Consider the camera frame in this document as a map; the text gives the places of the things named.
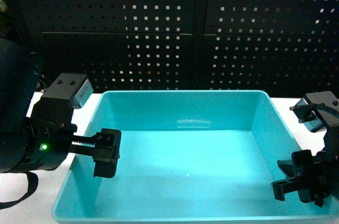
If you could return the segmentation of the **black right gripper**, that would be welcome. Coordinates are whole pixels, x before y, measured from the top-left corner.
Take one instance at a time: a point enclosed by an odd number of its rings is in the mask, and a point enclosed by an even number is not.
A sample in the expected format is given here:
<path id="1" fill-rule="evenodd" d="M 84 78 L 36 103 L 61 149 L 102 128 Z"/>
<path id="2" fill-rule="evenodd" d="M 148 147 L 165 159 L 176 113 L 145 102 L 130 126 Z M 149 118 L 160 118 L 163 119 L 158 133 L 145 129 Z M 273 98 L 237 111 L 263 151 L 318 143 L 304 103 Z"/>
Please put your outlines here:
<path id="1" fill-rule="evenodd" d="M 311 150 L 300 150 L 293 152 L 290 160 L 277 161 L 285 178 L 271 183 L 276 200 L 285 201 L 286 194 L 301 191 L 301 202 L 314 202 L 322 208 L 328 194 L 338 199 L 338 124 L 323 125 L 320 130 L 325 129 L 324 148 L 316 156 Z M 321 162 L 323 167 L 325 190 L 318 177 L 317 162 Z"/>

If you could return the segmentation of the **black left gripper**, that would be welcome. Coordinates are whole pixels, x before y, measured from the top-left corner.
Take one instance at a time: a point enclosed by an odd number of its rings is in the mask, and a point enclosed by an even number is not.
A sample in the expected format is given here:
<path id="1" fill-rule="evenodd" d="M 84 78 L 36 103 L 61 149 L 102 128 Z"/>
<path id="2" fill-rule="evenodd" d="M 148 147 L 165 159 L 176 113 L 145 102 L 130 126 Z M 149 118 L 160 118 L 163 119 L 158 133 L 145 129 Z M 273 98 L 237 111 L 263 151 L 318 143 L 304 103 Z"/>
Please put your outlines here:
<path id="1" fill-rule="evenodd" d="M 120 157 L 121 131 L 101 129 L 91 137 L 75 136 L 73 113 L 68 98 L 41 97 L 34 105 L 29 118 L 33 146 L 27 153 L 25 168 L 52 171 L 70 152 L 92 157 L 94 177 L 113 178 Z"/>

